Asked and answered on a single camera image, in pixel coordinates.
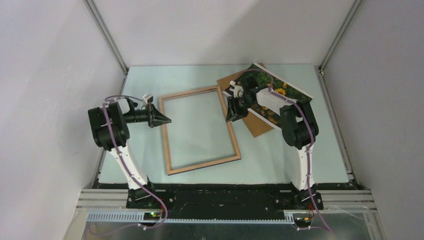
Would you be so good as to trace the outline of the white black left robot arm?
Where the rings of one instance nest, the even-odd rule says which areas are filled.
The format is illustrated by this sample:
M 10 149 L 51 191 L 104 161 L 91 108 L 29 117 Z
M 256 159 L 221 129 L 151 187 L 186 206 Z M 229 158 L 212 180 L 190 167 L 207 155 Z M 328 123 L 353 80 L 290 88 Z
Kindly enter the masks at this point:
M 147 123 L 150 128 L 170 124 L 172 120 L 162 114 L 153 104 L 153 97 L 143 100 L 137 109 L 131 97 L 107 99 L 102 107 L 87 111 L 91 133 L 95 144 L 111 154 L 121 168 L 130 190 L 147 188 L 149 177 L 144 173 L 132 153 L 128 140 L 128 124 Z

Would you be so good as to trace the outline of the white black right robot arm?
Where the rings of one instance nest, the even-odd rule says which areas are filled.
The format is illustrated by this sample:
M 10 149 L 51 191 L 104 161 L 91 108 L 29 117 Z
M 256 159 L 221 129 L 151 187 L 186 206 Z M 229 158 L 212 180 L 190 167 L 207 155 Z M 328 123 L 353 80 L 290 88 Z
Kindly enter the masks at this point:
M 291 204 L 304 209 L 311 202 L 306 191 L 314 184 L 312 175 L 312 151 L 319 128 L 309 100 L 295 100 L 284 96 L 271 87 L 246 88 L 231 81 L 225 90 L 227 95 L 227 122 L 247 117 L 253 105 L 265 107 L 280 117 L 277 126 L 281 129 L 286 144 L 296 148 L 292 158 L 293 177 L 291 183 L 298 190 L 291 194 Z

